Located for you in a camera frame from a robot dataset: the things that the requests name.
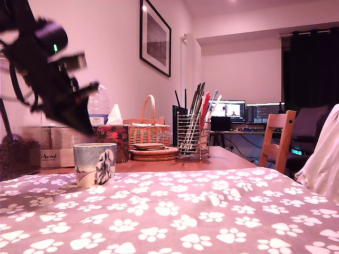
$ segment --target ceiling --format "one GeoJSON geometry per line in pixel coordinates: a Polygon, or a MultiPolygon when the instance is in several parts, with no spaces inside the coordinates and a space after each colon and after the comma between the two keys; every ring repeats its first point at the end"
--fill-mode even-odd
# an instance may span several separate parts
{"type": "Polygon", "coordinates": [[[320,0],[184,0],[194,19],[320,0]]]}

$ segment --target speaker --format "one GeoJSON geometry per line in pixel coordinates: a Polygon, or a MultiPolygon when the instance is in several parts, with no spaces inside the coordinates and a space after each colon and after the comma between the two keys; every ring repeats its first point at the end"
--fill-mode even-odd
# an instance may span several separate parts
{"type": "Polygon", "coordinates": [[[228,116],[212,116],[211,131],[230,131],[231,118],[228,116]]]}

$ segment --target monitor screen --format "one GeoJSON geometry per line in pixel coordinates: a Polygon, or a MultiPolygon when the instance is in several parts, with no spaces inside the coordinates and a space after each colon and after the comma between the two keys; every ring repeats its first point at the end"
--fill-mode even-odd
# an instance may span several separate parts
{"type": "Polygon", "coordinates": [[[212,116],[229,116],[231,123],[246,123],[245,101],[220,100],[212,116]]]}
{"type": "MultiPolygon", "coordinates": [[[[278,114],[280,103],[258,103],[248,104],[247,111],[247,124],[267,124],[269,114],[278,114]]],[[[285,103],[281,103],[282,110],[285,112],[285,103]]]]}

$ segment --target dark chair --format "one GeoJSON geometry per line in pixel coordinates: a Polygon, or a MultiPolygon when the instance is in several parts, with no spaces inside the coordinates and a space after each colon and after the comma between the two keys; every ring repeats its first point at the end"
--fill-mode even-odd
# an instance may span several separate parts
{"type": "MultiPolygon", "coordinates": [[[[316,108],[302,108],[297,115],[292,133],[291,148],[301,151],[302,155],[288,153],[286,172],[289,172],[291,178],[303,168],[308,158],[313,154],[329,113],[330,108],[326,105],[316,108]]],[[[275,163],[275,160],[269,157],[269,162],[275,163]]]]}

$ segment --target plastic bottle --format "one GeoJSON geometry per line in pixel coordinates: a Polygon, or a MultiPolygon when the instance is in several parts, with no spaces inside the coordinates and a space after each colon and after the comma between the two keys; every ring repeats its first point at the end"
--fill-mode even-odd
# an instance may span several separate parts
{"type": "Polygon", "coordinates": [[[90,94],[87,108],[92,126],[107,123],[111,108],[105,87],[99,85],[97,92],[90,94]]]}

